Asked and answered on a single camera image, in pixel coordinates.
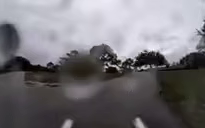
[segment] blurred object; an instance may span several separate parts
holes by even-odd
[[[142,120],[139,118],[139,117],[136,117],[134,120],[133,120],[133,124],[135,126],[135,128],[147,128]]]
[[[87,79],[98,77],[102,73],[102,65],[90,55],[78,55],[69,58],[60,67],[61,77]]]
[[[61,128],[72,128],[73,120],[66,119]]]
[[[64,119],[74,121],[72,128],[132,128],[137,115],[148,128],[185,128],[159,97],[150,72],[100,81],[99,92],[84,100],[66,97],[66,85],[26,87],[25,75],[0,75],[0,128],[61,128]]]
[[[0,70],[12,59],[20,45],[18,31],[13,24],[0,25]]]

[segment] sky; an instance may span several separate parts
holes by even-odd
[[[157,50],[171,62],[195,50],[205,0],[0,0],[0,23],[14,23],[18,55],[56,62],[70,50],[106,43],[121,57]]]

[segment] asphalt road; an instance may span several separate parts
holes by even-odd
[[[26,87],[24,73],[0,75],[0,128],[133,128],[140,116],[148,128],[183,128],[159,98],[155,77],[136,73],[100,83],[88,99],[69,99],[66,87]]]

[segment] tree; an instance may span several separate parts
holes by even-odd
[[[5,66],[5,69],[10,71],[30,71],[32,64],[24,57],[16,56],[12,58]]]
[[[186,68],[205,68],[205,53],[193,52],[182,59],[179,62],[181,65],[184,65]]]
[[[120,70],[121,60],[110,54],[102,54],[99,58],[106,73],[117,73]]]
[[[133,67],[134,67],[134,60],[131,58],[128,58],[125,61],[123,61],[121,65],[121,68],[124,71],[132,71]]]
[[[79,55],[77,50],[71,50],[69,53],[66,53],[67,57],[60,57],[59,65],[63,65],[66,61],[75,58]]]
[[[107,44],[93,46],[90,49],[90,55],[97,58],[97,59],[105,54],[108,54],[109,56],[112,56],[112,57],[117,57],[117,55],[114,53],[113,49]]]
[[[164,55],[160,52],[155,51],[143,51],[138,56],[135,57],[136,61],[134,63],[135,67],[141,67],[144,65],[152,65],[161,66],[161,65],[169,65]]]

